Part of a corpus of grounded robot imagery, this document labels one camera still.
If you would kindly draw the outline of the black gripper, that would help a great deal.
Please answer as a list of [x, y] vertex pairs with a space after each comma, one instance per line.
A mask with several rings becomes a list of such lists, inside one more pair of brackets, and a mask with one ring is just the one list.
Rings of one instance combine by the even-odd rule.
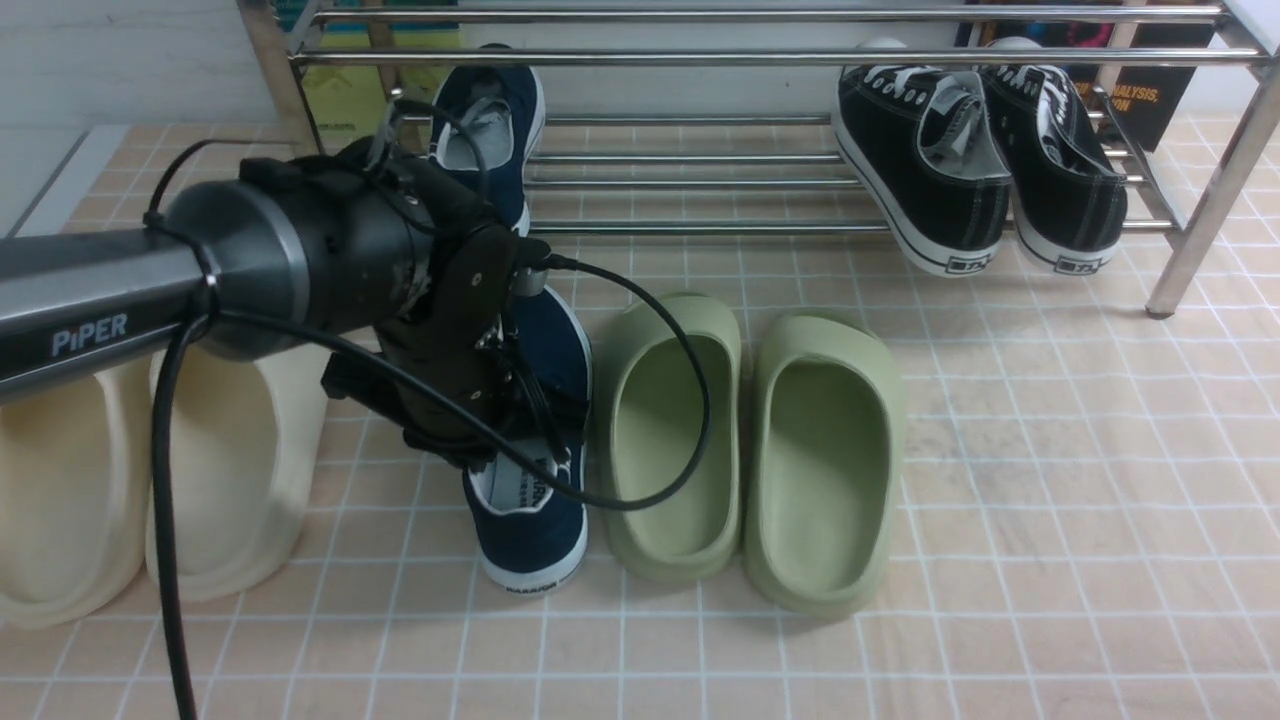
[[[433, 268], [431, 288], [408, 311], [374, 325], [378, 357], [422, 382], [504, 439], [553, 430], [541, 383], [522, 355], [515, 300], [545, 286], [550, 247], [502, 225], [477, 229]], [[353, 359], [332, 354], [329, 398], [351, 400], [399, 427], [407, 446], [477, 471], [497, 448], [453, 413]]]

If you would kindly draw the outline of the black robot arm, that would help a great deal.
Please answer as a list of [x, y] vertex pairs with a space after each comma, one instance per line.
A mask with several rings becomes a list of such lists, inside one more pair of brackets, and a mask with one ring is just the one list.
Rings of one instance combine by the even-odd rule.
[[512, 454], [524, 402], [511, 300], [545, 250], [424, 158], [250, 158], [141, 227], [3, 242], [3, 400], [154, 354], [201, 319], [211, 355], [253, 363], [370, 328], [370, 360], [323, 354], [303, 387], [476, 469]]

